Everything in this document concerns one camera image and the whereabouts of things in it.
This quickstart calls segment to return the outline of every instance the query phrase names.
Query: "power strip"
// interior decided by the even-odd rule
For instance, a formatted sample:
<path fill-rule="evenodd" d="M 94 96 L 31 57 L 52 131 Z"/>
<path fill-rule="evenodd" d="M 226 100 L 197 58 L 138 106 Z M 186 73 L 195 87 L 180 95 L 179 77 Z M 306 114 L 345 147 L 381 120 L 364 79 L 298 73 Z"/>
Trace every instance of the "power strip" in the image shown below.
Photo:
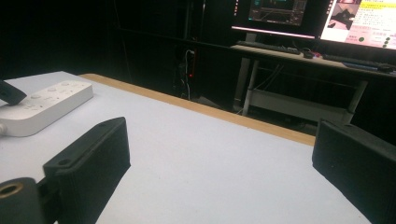
<path fill-rule="evenodd" d="M 17 105 L 0 106 L 0 134 L 38 133 L 93 97 L 92 84 L 67 80 L 28 95 Z"/>

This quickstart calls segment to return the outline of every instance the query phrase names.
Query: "desk leg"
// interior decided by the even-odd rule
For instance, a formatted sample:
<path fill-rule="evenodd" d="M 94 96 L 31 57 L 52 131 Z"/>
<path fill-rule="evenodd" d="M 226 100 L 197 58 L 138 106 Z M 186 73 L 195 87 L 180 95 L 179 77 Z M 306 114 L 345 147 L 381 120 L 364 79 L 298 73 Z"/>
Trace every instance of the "desk leg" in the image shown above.
<path fill-rule="evenodd" d="M 355 114 L 356 107 L 358 107 L 359 101 L 364 94 L 364 91 L 367 87 L 367 81 L 360 81 L 358 87 L 353 94 L 353 97 L 349 103 L 348 108 L 346 109 L 346 113 L 343 116 L 344 123 L 350 123 L 352 121 L 353 115 Z"/>
<path fill-rule="evenodd" d="M 256 79 L 258 68 L 259 68 L 259 61 L 255 60 L 253 64 L 253 69 L 251 71 L 250 82 L 247 87 L 247 96 L 245 98 L 244 109 L 242 110 L 242 116 L 246 116 L 248 114 L 248 106 L 250 105 L 251 92 L 254 89 L 254 81 Z"/>

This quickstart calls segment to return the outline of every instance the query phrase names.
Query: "desk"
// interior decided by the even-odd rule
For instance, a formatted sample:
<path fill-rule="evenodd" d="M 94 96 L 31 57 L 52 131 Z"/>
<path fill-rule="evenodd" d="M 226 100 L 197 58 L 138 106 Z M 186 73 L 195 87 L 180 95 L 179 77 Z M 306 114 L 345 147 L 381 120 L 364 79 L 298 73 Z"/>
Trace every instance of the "desk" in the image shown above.
<path fill-rule="evenodd" d="M 258 107 L 274 110 L 276 112 L 293 115 L 303 119 L 310 119 L 313 121 L 319 121 L 319 119 L 324 118 L 341 120 L 345 123 L 349 123 L 355 114 L 355 110 L 368 84 L 368 80 L 376 78 L 396 78 L 396 76 L 393 74 L 351 68 L 345 66 L 342 63 L 327 61 L 323 60 L 322 58 L 306 59 L 303 57 L 303 54 L 294 55 L 238 45 L 232 46 L 232 48 L 248 53 L 256 53 L 254 56 L 251 56 L 251 58 L 254 59 L 254 64 L 250 80 L 247 79 L 246 74 L 243 74 L 243 68 L 241 68 L 240 78 L 238 79 L 237 95 L 235 95 L 235 99 L 242 98 L 242 93 L 240 90 L 245 87 L 246 82 L 249 83 L 242 112 L 242 115 L 244 116 L 248 113 L 248 107 L 250 105 L 255 105 Z M 260 91 L 255 88 L 255 79 L 260 60 L 289 64 L 302 64 L 311 67 L 320 67 L 322 69 L 332 69 L 334 73 L 347 73 L 348 76 L 355 77 L 357 80 L 356 86 L 354 87 L 355 92 L 347 108 L 340 108 L 313 103 L 269 91 Z"/>
<path fill-rule="evenodd" d="M 95 124 L 123 116 L 132 167 L 98 223 L 369 223 L 312 167 L 312 142 L 274 134 L 285 129 L 257 121 L 258 131 L 248 127 L 253 120 L 97 75 L 9 82 L 32 93 L 66 79 L 90 81 L 93 98 L 35 135 L 1 137 L 0 182 L 40 180 L 42 164 Z"/>

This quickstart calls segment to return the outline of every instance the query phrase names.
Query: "keyboard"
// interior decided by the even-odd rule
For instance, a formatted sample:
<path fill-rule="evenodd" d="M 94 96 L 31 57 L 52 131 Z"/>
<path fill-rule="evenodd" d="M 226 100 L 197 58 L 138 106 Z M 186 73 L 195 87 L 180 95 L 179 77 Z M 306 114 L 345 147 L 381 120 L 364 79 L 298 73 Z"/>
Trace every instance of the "keyboard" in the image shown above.
<path fill-rule="evenodd" d="M 322 57 L 324 60 L 328 60 L 328 61 L 334 61 L 339 63 L 352 63 L 352 64 L 363 65 L 368 67 L 375 67 L 375 68 L 377 68 L 380 64 L 382 64 L 382 63 L 364 61 L 364 60 L 347 58 L 342 56 L 334 56 L 329 54 L 323 54 Z"/>
<path fill-rule="evenodd" d="M 285 47 L 280 47 L 280 46 L 275 46 L 275 45 L 266 45 L 258 42 L 249 42 L 249 41 L 238 41 L 236 42 L 237 45 L 241 46 L 246 46 L 246 47 L 251 47 L 251 48 L 256 48 L 256 49 L 269 49 L 273 51 L 279 51 L 279 52 L 284 52 L 284 53 L 290 53 L 290 54 L 301 54 L 301 52 L 297 49 L 289 49 Z"/>

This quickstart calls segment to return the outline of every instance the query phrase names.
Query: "monitor screen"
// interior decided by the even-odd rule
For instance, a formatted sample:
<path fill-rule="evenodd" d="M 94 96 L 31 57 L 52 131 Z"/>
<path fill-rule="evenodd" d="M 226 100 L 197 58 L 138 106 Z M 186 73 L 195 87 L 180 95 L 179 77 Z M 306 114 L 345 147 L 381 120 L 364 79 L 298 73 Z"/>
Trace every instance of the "monitor screen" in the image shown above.
<path fill-rule="evenodd" d="M 247 33 L 317 38 L 330 0 L 234 0 L 233 26 Z"/>
<path fill-rule="evenodd" d="M 336 0 L 320 39 L 396 49 L 396 0 Z"/>

